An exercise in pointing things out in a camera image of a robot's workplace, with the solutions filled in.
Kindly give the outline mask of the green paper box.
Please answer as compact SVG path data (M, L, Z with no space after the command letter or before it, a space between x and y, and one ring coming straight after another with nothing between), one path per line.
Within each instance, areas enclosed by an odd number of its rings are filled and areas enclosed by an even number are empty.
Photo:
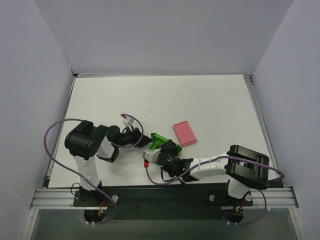
M150 145L150 147L148 148L149 150L156 150L161 146L167 146L167 147L172 147L173 148L173 152L175 154L176 157L179 157L181 152L182 152L182 147L173 142L171 139L168 139L158 133L151 133L150 134L151 139L152 139L152 143Z

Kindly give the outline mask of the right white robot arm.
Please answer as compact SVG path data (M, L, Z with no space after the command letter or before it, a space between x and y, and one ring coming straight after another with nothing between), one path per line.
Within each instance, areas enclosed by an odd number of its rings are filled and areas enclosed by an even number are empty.
M172 140L158 146L155 162L160 168L173 177L187 172L181 179L184 182L195 182L213 176L228 175L228 196L242 199L251 189L266 190L268 188L269 170L261 165L269 166L267 155L240 145L231 145L229 151L219 155L217 160L207 158L179 158L178 147Z

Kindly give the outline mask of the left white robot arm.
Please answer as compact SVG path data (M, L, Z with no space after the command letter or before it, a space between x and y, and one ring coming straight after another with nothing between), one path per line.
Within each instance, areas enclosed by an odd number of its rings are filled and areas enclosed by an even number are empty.
M64 141L82 175L79 198L92 206L100 204L103 199L102 192L97 190L102 187L102 181L98 176L96 158L113 163L119 156L120 148L143 148L151 142L150 137L131 123L121 130L117 125L95 126L91 121L82 120Z

